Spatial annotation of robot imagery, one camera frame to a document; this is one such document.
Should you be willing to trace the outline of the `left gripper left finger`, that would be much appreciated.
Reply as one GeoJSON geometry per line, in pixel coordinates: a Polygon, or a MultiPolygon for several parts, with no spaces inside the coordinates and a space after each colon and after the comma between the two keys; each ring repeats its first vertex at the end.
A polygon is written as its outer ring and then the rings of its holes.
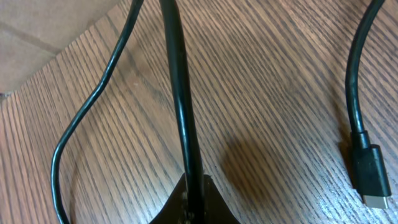
{"type": "Polygon", "coordinates": [[[181,176],[175,188],[160,212],[150,224],[183,224],[187,221],[187,189],[185,174],[181,176]]]}

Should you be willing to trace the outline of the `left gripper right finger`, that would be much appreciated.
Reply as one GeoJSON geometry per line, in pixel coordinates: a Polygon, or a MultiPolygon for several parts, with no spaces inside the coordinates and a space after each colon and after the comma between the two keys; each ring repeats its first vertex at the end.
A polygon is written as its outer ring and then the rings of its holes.
{"type": "Polygon", "coordinates": [[[205,223],[239,224],[239,221],[228,208],[215,183],[209,175],[204,175],[205,189],[205,223]]]}

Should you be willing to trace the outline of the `black cable silver plugs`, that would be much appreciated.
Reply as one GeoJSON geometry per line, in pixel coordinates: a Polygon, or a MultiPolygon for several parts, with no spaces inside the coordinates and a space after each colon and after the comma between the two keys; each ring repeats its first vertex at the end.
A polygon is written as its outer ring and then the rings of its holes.
{"type": "MultiPolygon", "coordinates": [[[[69,138],[84,118],[89,109],[104,91],[108,84],[121,53],[131,35],[143,2],[131,3],[129,14],[117,44],[111,54],[96,88],[86,99],[60,138],[52,157],[50,181],[55,213],[60,223],[68,223],[68,217],[62,204],[59,181],[59,167],[63,150],[69,138]]],[[[185,180],[187,189],[186,223],[205,222],[205,189],[204,174],[198,144],[197,130],[192,106],[190,80],[188,73],[187,52],[183,36],[182,22],[175,0],[160,0],[164,20],[167,58],[170,71],[170,82],[175,105],[175,114],[183,154],[185,180]]]]}

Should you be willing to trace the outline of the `black cable small plugs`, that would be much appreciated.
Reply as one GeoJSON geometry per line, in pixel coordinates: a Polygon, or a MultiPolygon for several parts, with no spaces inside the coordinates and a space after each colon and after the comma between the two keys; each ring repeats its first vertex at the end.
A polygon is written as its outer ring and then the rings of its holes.
{"type": "Polygon", "coordinates": [[[356,29],[349,50],[345,75],[345,96],[351,128],[354,184],[367,207],[387,209],[392,195],[381,147],[371,144],[359,104],[359,63],[368,32],[384,0],[372,0],[356,29]]]}

